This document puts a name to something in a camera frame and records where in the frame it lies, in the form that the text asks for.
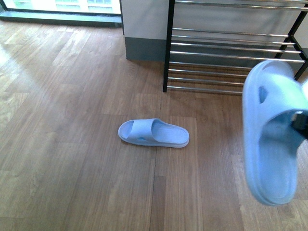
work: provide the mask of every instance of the light blue slide sandal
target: light blue slide sandal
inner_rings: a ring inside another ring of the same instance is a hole
[[[244,84],[246,181],[265,205],[286,204],[296,191],[296,152],[305,138],[291,124],[296,113],[308,115],[308,101],[293,76],[287,63],[264,61]]]
[[[127,121],[120,126],[118,134],[127,143],[142,146],[182,148],[189,142],[186,129],[156,118]]]

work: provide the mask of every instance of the wooden floor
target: wooden floor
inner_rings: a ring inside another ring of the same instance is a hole
[[[240,96],[162,92],[163,64],[129,61],[122,29],[0,22],[1,231],[307,231],[308,145],[284,206],[244,177]],[[182,149],[124,143],[158,117]]]

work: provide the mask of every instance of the glass pane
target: glass pane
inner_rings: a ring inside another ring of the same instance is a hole
[[[4,0],[9,9],[120,14],[120,0]]]

